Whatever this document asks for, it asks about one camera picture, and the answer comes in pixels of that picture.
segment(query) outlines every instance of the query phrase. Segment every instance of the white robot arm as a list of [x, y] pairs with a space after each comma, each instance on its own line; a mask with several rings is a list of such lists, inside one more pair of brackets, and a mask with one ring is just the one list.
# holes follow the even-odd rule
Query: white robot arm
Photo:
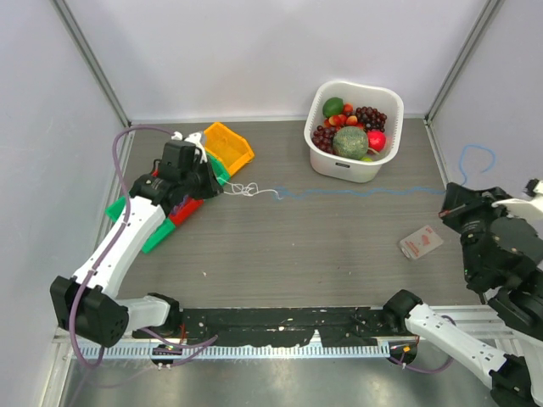
[[207, 199], [222, 192], [201, 137], [201, 133], [186, 138], [174, 135], [165, 145], [157, 173], [135, 181], [125, 212], [89, 260], [71, 279], [55, 279], [50, 292], [60, 327], [69, 330], [73, 311], [72, 331], [104, 347], [115, 345], [125, 332], [143, 327], [156, 327], [164, 336], [178, 329], [176, 300], [156, 293], [127, 300], [116, 297], [142, 246], [185, 196]]
[[491, 389], [500, 406], [543, 406], [543, 241], [525, 219], [543, 217], [543, 183], [532, 180], [514, 199], [500, 188], [447, 186], [442, 221], [461, 234], [467, 288], [485, 297], [519, 341], [524, 357], [468, 336], [412, 293], [398, 292], [384, 309], [401, 328], [428, 339]]

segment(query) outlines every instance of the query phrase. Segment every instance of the blue wire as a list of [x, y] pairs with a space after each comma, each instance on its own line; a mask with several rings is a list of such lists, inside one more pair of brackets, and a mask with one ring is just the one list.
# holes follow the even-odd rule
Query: blue wire
[[490, 148], [483, 147], [478, 144], [465, 145], [464, 148], [462, 149], [462, 154], [460, 154], [460, 158], [458, 160], [458, 169], [460, 170], [460, 172], [462, 173], [462, 176], [464, 177], [464, 181], [462, 182], [462, 184], [460, 184], [462, 186], [467, 184], [467, 174], [466, 174], [466, 171], [464, 170], [464, 159], [466, 158], [466, 152], [468, 151], [469, 148], [477, 148], [479, 150], [486, 151], [487, 153], [490, 153], [490, 155], [492, 156], [492, 162], [489, 164], [488, 167], [486, 167], [484, 170], [481, 171], [481, 174], [485, 173], [486, 171], [492, 170], [495, 165], [495, 153]]
[[355, 195], [356, 197], [364, 197], [364, 198], [369, 197], [377, 192], [385, 192], [385, 193], [390, 193], [392, 195], [409, 195], [410, 193], [414, 193], [414, 192], [428, 192], [433, 195], [443, 195], [445, 193], [445, 191], [442, 191], [439, 189], [426, 188], [426, 187], [413, 187], [405, 191], [394, 191], [392, 189], [386, 189], [386, 188], [373, 188], [367, 192], [357, 192], [357, 191], [353, 191], [352, 189], [340, 189], [340, 190], [308, 189], [299, 194], [292, 193], [285, 187], [278, 187], [276, 189], [279, 192], [279, 195], [281, 197], [289, 197], [289, 198], [294, 198], [294, 199], [303, 199], [306, 196], [310, 194], [314, 194], [314, 193], [320, 193], [322, 195], [350, 194], [350, 195]]
[[[492, 162], [489, 164], [488, 167], [486, 167], [484, 170], [481, 171], [481, 174], [492, 170], [492, 168], [494, 168], [495, 161], [496, 161], [495, 153], [490, 148], [481, 146], [479, 144], [467, 144], [467, 145], [465, 145], [464, 148], [462, 149], [462, 154], [460, 154], [460, 158], [458, 160], [458, 169], [460, 170], [460, 172], [462, 173], [462, 176], [464, 178], [462, 184], [460, 184], [462, 186], [467, 184], [467, 173], [464, 170], [464, 159], [466, 158], [466, 152], [468, 151], [469, 148], [477, 148], [479, 150], [486, 151], [492, 157]], [[298, 193], [298, 194], [290, 192], [285, 187], [277, 187], [276, 190], [277, 190], [277, 192], [279, 192], [279, 195], [282, 198], [289, 197], [289, 198], [294, 198], [294, 199], [303, 199], [303, 198], [307, 197], [308, 195], [316, 194], [316, 193], [320, 193], [322, 195], [347, 195], [347, 194], [350, 194], [350, 195], [354, 195], [356, 197], [363, 197], [363, 198], [369, 197], [369, 196], [373, 195], [374, 193], [378, 193], [378, 192], [390, 193], [392, 195], [400, 195], [400, 196], [409, 195], [409, 194], [414, 193], [414, 192], [427, 192], [427, 193], [431, 193], [432, 195], [443, 195], [443, 194], [445, 194], [445, 191], [443, 191], [443, 190], [433, 189], [433, 188], [426, 188], [426, 187], [413, 187], [411, 189], [406, 189], [405, 191], [395, 191], [395, 190], [386, 189], [386, 188], [373, 188], [373, 189], [370, 189], [369, 191], [366, 191], [366, 192], [357, 192], [357, 191], [353, 191], [352, 189], [340, 189], [340, 190], [307, 189], [307, 190], [305, 190], [305, 191], [303, 191], [301, 193]]]

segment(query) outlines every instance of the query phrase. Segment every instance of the white basket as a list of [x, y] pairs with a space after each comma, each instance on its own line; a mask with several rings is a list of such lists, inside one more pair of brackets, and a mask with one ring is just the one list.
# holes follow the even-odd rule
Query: white basket
[[[324, 153], [313, 144], [311, 140], [313, 131], [319, 125], [322, 125], [325, 119], [322, 114], [322, 105], [333, 97], [342, 98], [345, 103], [351, 103], [355, 109], [362, 106], [371, 106], [387, 115], [385, 125], [387, 143], [381, 154], [379, 154], [379, 160], [369, 163], [355, 159], [344, 159], [337, 155]], [[404, 103], [396, 93], [389, 89], [358, 85], [347, 81], [325, 83], [316, 92], [304, 129], [305, 142], [310, 148], [310, 160], [313, 170], [325, 176], [334, 176], [347, 181], [371, 181], [377, 175], [381, 166], [388, 163], [398, 153], [403, 118]]]

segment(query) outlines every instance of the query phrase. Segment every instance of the table surface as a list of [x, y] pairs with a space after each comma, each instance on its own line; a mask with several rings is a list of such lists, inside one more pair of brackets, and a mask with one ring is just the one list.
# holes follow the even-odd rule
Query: table surface
[[[168, 127], [183, 134], [209, 124]], [[405, 120], [400, 151], [367, 184], [317, 174], [303, 138], [304, 122], [227, 124], [245, 137], [255, 159], [232, 179], [260, 188], [412, 187], [443, 190], [422, 120]], [[131, 185], [151, 170], [167, 137], [140, 131], [126, 168]], [[138, 255], [120, 289], [120, 298], [157, 292], [185, 307], [289, 307], [382, 305], [404, 288], [433, 305], [477, 304], [465, 288], [458, 235], [437, 216], [443, 195], [415, 192], [310, 194], [276, 200], [270, 193], [247, 198], [221, 195], [207, 201], [150, 254]], [[398, 242], [425, 225], [445, 241], [411, 261]]]

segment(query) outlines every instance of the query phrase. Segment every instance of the small packet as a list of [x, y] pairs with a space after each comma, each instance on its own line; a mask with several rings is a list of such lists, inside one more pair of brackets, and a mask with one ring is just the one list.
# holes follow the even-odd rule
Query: small packet
[[410, 260], [416, 260], [443, 244], [443, 239], [430, 226], [419, 229], [400, 240], [401, 252]]

